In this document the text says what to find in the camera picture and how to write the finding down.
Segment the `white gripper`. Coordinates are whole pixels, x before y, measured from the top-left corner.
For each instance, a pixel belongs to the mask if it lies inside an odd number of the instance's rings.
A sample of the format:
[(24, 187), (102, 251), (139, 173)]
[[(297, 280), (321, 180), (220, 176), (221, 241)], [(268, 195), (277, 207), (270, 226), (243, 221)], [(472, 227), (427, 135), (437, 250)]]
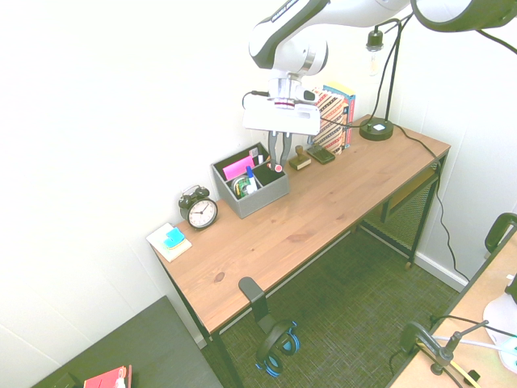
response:
[[(272, 167), (287, 162), (292, 147), (292, 134), (315, 136), (320, 131), (320, 112), (311, 104), (297, 103), (293, 109), (278, 108), (268, 99), (246, 99), (243, 126), (247, 129), (270, 131), (268, 152)], [(283, 133), (281, 161), (276, 155), (278, 133)]]

